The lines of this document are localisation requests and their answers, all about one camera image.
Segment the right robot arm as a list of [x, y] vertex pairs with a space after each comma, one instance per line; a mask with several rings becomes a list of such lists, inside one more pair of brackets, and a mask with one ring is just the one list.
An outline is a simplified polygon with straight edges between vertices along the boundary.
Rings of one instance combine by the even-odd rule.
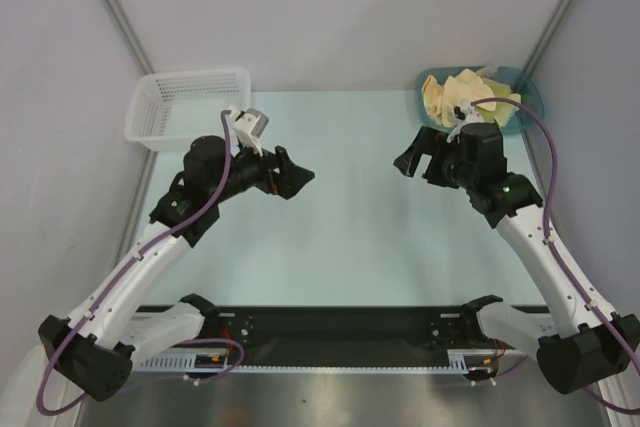
[[423, 126], [394, 165], [412, 177], [424, 155], [430, 158], [424, 179], [465, 190], [472, 207], [516, 253], [551, 316], [543, 322], [495, 295], [480, 297], [463, 306], [463, 342], [474, 349], [505, 342], [534, 360], [561, 394], [623, 372], [639, 345], [638, 318], [620, 315], [553, 236], [542, 197], [526, 176], [508, 171], [498, 126], [471, 123], [455, 137]]

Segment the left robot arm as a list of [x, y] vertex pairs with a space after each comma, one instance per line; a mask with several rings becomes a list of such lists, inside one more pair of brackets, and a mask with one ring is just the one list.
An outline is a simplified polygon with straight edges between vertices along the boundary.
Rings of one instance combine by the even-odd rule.
[[192, 142], [183, 169], [150, 214], [142, 237], [89, 298], [64, 318], [48, 316], [38, 335], [48, 363], [96, 401], [113, 396], [132, 370], [187, 341], [199, 347], [220, 335], [217, 308], [190, 294], [139, 327], [130, 321], [164, 274], [201, 240], [219, 218], [220, 203], [256, 188], [290, 199], [314, 172], [296, 165], [281, 146], [257, 152], [217, 136]]

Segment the yellow cream towel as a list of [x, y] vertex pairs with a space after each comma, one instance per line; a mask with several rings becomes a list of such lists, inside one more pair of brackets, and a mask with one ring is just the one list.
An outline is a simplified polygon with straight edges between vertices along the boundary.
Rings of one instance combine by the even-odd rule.
[[493, 97], [490, 86], [468, 68], [456, 76], [448, 76], [442, 83], [433, 75], [427, 76], [421, 93], [427, 115], [447, 128], [455, 125], [455, 107], [460, 107], [464, 101]]

